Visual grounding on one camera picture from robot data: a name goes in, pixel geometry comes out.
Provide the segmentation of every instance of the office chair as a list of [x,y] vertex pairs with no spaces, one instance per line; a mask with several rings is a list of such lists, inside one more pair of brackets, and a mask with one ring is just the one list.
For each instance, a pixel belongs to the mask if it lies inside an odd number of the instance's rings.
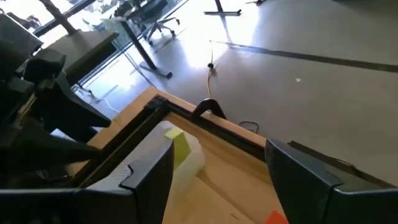
[[171,28],[165,26],[164,24],[168,21],[175,20],[178,25],[180,25],[180,20],[176,17],[171,17],[163,20],[159,20],[162,17],[162,11],[167,6],[168,2],[166,0],[153,0],[148,2],[148,6],[141,7],[141,0],[134,0],[133,4],[141,11],[141,31],[142,36],[148,41],[149,45],[153,45],[150,40],[156,29],[162,32],[162,29],[168,29],[170,33],[175,37],[175,31]]

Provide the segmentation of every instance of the grey floor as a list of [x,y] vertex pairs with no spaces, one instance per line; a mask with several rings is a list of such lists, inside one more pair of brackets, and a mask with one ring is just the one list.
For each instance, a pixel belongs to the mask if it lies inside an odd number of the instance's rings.
[[[229,120],[255,121],[259,134],[295,140],[326,155],[398,184],[398,74],[277,57],[229,47],[226,43],[365,62],[398,61],[398,2],[351,0],[222,1],[240,17],[204,16],[212,0],[190,0],[172,24],[179,35],[155,34],[144,47],[156,64],[174,73],[170,80],[144,75],[157,88],[193,104],[208,97],[206,78],[213,52],[213,98]],[[128,50],[140,62],[134,48]],[[149,84],[120,56],[85,87],[122,110]],[[117,112],[94,103],[105,115]]]

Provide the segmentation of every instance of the wooden board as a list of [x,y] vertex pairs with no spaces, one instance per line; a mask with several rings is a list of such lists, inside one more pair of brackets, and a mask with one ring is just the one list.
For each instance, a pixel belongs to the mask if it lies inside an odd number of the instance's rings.
[[[113,119],[110,128],[100,131],[89,144],[104,147],[156,94],[185,109],[195,108],[160,90],[148,88]],[[212,114],[203,116],[265,145],[266,139],[262,136]],[[273,210],[283,214],[265,163],[176,114],[170,113],[165,120],[199,140],[206,164],[188,189],[181,192],[177,203],[167,205],[164,223],[264,223]],[[71,166],[71,173],[76,173],[83,165]]]

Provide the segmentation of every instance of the black bracket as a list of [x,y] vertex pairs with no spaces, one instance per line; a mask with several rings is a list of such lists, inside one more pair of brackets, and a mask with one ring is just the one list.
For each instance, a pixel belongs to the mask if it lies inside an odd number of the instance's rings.
[[199,105],[192,111],[192,114],[190,116],[191,119],[195,119],[200,117],[205,111],[210,110],[211,113],[214,115],[226,119],[226,116],[221,109],[220,105],[218,102],[214,99],[205,99],[202,102],[199,103]]

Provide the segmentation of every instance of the desk leg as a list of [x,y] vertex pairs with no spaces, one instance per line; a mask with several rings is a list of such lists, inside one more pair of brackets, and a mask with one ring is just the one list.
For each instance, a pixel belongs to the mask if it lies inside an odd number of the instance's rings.
[[152,59],[150,59],[148,53],[145,51],[145,49],[143,48],[143,46],[140,44],[140,42],[138,41],[136,35],[133,33],[133,31],[130,29],[129,24],[127,24],[126,21],[122,21],[121,22],[123,29],[126,31],[127,35],[130,37],[132,43],[136,46],[139,54],[141,55],[141,57],[144,59],[143,62],[141,62],[139,64],[139,66],[145,70],[148,70],[150,72],[155,73],[156,75],[161,75],[167,78],[170,78],[173,73],[172,72],[166,72],[165,70],[156,67],[156,65],[154,64],[154,62],[152,61]]
[[215,0],[216,5],[217,5],[217,11],[216,12],[211,12],[211,11],[206,11],[204,12],[205,15],[218,15],[218,16],[240,16],[242,9],[238,11],[227,11],[224,12],[223,7],[221,6],[220,0]]
[[249,1],[246,2],[246,4],[250,4],[250,3],[256,3],[256,5],[261,5],[263,2],[265,2],[266,0],[255,0],[255,1]]

